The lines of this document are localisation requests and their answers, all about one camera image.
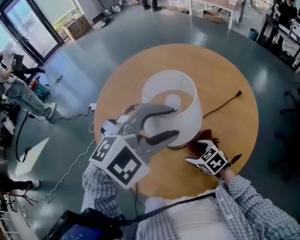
laptop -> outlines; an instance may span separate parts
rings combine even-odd
[[[13,59],[11,61],[11,65],[13,65],[13,70],[15,71],[21,71],[22,70],[22,64],[24,60],[24,55],[20,54],[14,54]]]

white lampshade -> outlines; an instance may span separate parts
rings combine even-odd
[[[179,131],[178,138],[170,146],[176,147],[192,140],[201,129],[203,113],[197,89],[192,79],[183,72],[176,70],[161,71],[145,83],[142,89],[142,103],[151,100],[167,91],[185,92],[193,98],[191,105],[180,113],[150,117],[144,124],[144,130],[149,137],[165,131]],[[176,94],[170,94],[165,99],[165,105],[178,108],[181,99]]]

round wooden table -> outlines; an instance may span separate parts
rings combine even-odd
[[[106,119],[117,118],[123,109],[141,103],[142,89],[154,74],[164,70],[184,72],[194,81],[203,114],[216,109],[241,90],[242,95],[203,119],[201,129],[211,129],[219,149],[238,173],[254,149],[259,117],[254,93],[241,72],[221,55],[200,46],[167,44],[144,50],[125,61],[107,80],[94,113],[95,139]],[[217,186],[218,179],[185,161],[195,157],[187,148],[163,149],[151,158],[150,172],[138,183],[139,192],[149,197],[176,199],[197,196]]]

white cable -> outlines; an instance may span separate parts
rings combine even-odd
[[[53,193],[55,190],[57,190],[58,185],[59,185],[60,183],[62,183],[62,182],[64,181],[65,177],[68,176],[68,175],[70,174],[72,167],[79,161],[79,159],[80,159],[82,156],[86,155],[86,154],[89,152],[90,147],[91,147],[92,144],[95,143],[95,142],[96,142],[96,140],[93,140],[93,142],[91,142],[91,144],[88,146],[86,152],[85,152],[85,153],[82,153],[82,154],[80,154],[80,155],[78,156],[78,158],[76,159],[76,161],[70,166],[69,171],[67,172],[67,174],[65,174],[65,175],[62,177],[62,179],[55,185],[55,188],[52,189],[51,192],[50,192],[49,194],[47,194],[47,195],[44,196],[44,197],[37,197],[37,196],[34,196],[34,198],[37,198],[37,199],[40,200],[40,199],[45,199],[45,198],[51,196],[52,193]],[[22,212],[22,213],[25,213],[25,212],[26,212],[26,211],[24,210],[24,207],[25,207],[27,204],[28,204],[28,201],[22,206],[22,208],[21,208],[21,212]]]
[[[95,130],[91,131],[91,126],[93,126],[94,123],[95,123],[95,122],[92,122],[92,124],[90,124],[90,126],[89,126],[89,132],[92,133],[92,134],[95,132]]]

trash bin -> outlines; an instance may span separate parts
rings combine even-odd
[[[250,28],[249,39],[251,39],[252,41],[256,41],[258,36],[259,32],[254,28]]]

